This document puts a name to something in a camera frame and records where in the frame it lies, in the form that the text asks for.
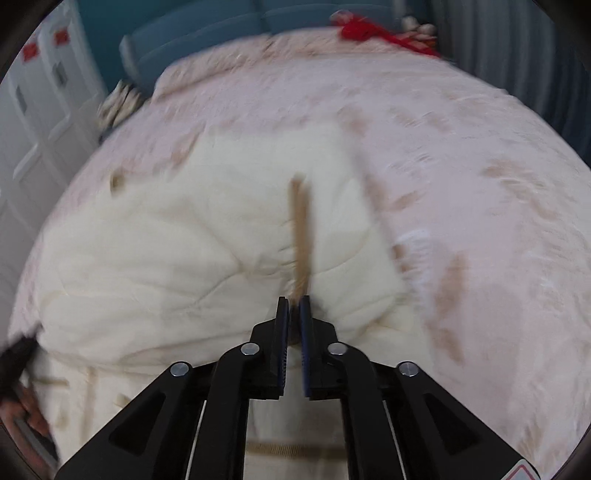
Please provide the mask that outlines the person's left hand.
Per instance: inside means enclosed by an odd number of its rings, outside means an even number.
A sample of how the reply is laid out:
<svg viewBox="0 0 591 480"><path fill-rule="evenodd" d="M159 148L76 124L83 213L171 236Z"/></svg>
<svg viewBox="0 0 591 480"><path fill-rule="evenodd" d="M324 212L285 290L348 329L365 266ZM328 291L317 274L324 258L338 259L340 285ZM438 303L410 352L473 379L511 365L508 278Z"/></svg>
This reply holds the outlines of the person's left hand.
<svg viewBox="0 0 591 480"><path fill-rule="evenodd" d="M39 408L35 392L21 383L1 399L1 422L14 441L23 440L24 436L16 426L16 419L23 419L40 435L50 436L49 425Z"/></svg>

